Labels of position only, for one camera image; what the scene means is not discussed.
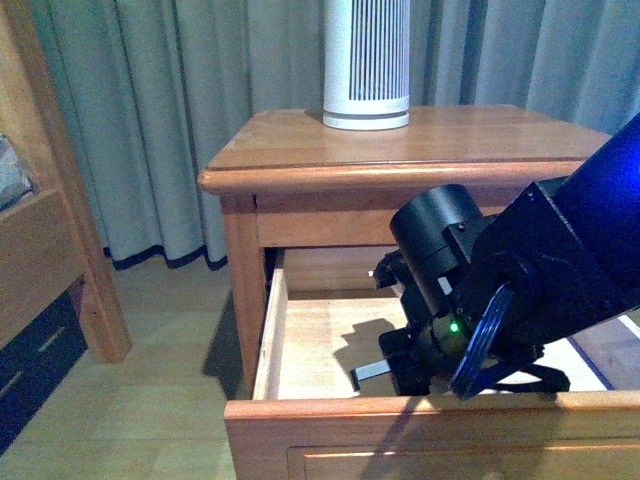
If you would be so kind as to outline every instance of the vertical vent slots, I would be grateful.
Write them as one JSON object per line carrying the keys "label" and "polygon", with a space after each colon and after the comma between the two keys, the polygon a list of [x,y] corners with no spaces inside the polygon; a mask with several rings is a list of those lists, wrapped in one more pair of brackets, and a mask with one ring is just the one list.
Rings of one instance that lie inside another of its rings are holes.
{"label": "vertical vent slots", "polygon": [[409,95],[409,0],[352,0],[350,100]]}

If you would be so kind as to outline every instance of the wooden furniture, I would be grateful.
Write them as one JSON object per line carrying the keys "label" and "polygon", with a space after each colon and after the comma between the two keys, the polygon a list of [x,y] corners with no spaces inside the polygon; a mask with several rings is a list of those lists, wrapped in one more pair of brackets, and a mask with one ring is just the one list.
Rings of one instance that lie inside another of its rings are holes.
{"label": "wooden furniture", "polygon": [[0,347],[68,290],[95,360],[131,342],[26,1],[0,2],[0,131],[36,194],[0,212]]}
{"label": "wooden furniture", "polygon": [[[405,322],[398,300],[296,292],[289,273],[284,261],[273,275],[253,400],[225,411],[238,479],[637,478],[637,391],[462,403],[394,397],[381,377],[355,397],[347,371],[380,359],[377,335]],[[572,388],[601,389],[595,378],[581,382],[580,369],[590,371],[576,357],[563,350],[547,360]]]}
{"label": "wooden furniture", "polygon": [[200,174],[200,186],[221,195],[250,389],[265,313],[265,248],[391,245],[395,211],[445,183],[465,185],[485,213],[496,212],[531,181],[573,172],[608,138],[510,106],[416,108],[408,127],[375,132],[327,128],[321,118],[308,110],[259,113]]}
{"label": "wooden furniture", "polygon": [[[377,335],[405,321],[397,300],[360,290],[393,248],[397,208],[457,182],[485,213],[500,211],[532,180],[571,173],[607,138],[507,106],[418,108],[407,128],[384,132],[326,128],[314,111],[252,118],[200,176],[221,195],[253,387],[252,400],[225,411],[237,477],[636,478],[636,391],[461,403],[395,397],[387,379],[348,398],[345,373],[378,360]],[[263,325],[269,247],[281,257]]]}

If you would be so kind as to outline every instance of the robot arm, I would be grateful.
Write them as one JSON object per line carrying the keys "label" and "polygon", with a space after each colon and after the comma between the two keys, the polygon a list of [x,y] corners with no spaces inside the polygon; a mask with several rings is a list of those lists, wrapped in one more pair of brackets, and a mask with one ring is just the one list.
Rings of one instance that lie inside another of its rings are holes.
{"label": "robot arm", "polygon": [[466,399],[518,370],[568,390],[561,372],[532,365],[543,346],[640,304],[640,115],[498,216],[445,185],[402,207],[391,231],[400,249],[375,277],[404,286],[408,325],[379,342],[398,394],[428,394],[444,376]]}

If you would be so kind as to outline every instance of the nightstand top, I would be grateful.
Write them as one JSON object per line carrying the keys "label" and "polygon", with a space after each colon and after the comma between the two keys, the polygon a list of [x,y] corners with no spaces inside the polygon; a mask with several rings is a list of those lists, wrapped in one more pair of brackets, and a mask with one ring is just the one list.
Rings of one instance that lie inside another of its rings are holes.
{"label": "nightstand top", "polygon": [[421,176],[457,170],[464,181],[489,169],[508,183],[510,175],[566,175],[608,138],[506,105],[417,107],[407,127],[381,131],[326,127],[319,110],[269,110],[251,118],[199,181],[216,194],[317,191],[419,185]]}

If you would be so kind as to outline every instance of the nightstand leg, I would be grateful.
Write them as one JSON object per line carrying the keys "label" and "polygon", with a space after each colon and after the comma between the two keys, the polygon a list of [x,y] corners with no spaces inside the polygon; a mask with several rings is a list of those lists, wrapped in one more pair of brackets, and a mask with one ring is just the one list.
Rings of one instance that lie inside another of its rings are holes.
{"label": "nightstand leg", "polygon": [[223,196],[220,204],[245,382],[252,395],[266,304],[264,249],[258,242],[254,197]]}

